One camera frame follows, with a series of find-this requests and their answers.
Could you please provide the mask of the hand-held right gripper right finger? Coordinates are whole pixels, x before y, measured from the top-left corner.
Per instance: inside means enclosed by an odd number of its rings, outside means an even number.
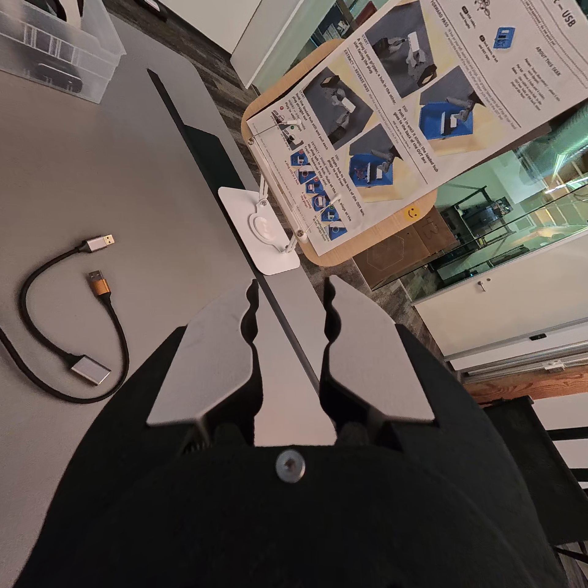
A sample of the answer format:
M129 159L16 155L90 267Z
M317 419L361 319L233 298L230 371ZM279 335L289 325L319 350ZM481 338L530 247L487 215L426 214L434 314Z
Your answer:
M319 400L337 439L400 445L393 423L431 424L435 416L398 325L369 297L325 279L325 336Z

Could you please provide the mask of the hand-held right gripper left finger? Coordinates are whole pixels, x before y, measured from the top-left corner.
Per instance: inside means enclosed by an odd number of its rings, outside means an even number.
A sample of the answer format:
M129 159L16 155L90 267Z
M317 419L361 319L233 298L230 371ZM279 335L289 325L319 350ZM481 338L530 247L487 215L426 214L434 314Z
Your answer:
M209 442L220 425L236 426L254 444L254 420L263 403L255 339L256 279L213 300L187 324L146 424L194 425Z

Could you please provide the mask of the black slanted panel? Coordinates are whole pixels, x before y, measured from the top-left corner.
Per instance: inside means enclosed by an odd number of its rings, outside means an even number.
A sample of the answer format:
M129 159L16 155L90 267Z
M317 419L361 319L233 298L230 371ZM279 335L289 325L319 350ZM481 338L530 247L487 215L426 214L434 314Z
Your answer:
M541 424L528 396L484 408L529 490L554 546L587 541L587 495Z

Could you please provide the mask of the white board stand base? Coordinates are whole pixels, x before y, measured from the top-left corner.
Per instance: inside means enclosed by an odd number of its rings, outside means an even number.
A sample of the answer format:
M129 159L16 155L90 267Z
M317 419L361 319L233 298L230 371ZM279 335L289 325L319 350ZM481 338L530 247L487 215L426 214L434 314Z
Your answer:
M218 196L256 269L271 276L299 268L300 260L295 238L288 238L269 203L268 192L268 184L261 178L258 192L220 187Z

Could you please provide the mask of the brown cardboard box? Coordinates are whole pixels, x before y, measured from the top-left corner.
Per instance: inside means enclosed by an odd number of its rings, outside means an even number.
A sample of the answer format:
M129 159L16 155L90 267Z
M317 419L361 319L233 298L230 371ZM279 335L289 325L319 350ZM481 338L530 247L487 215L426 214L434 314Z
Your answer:
M353 257L371 290L394 281L459 245L433 207L421 220Z

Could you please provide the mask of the clear plastic bin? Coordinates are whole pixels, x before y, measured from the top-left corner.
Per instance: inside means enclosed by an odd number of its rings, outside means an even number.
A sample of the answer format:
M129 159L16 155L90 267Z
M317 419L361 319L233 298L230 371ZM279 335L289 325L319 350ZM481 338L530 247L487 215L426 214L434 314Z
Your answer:
M102 1L1 1L1 70L100 103L126 51Z

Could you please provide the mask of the wooden instruction board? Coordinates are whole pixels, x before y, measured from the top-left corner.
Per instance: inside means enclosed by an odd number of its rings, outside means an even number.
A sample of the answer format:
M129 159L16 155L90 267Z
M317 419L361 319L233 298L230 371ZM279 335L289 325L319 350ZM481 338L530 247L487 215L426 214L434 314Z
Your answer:
M250 150L308 260L411 224L445 182L587 98L577 1L390 1L251 105Z

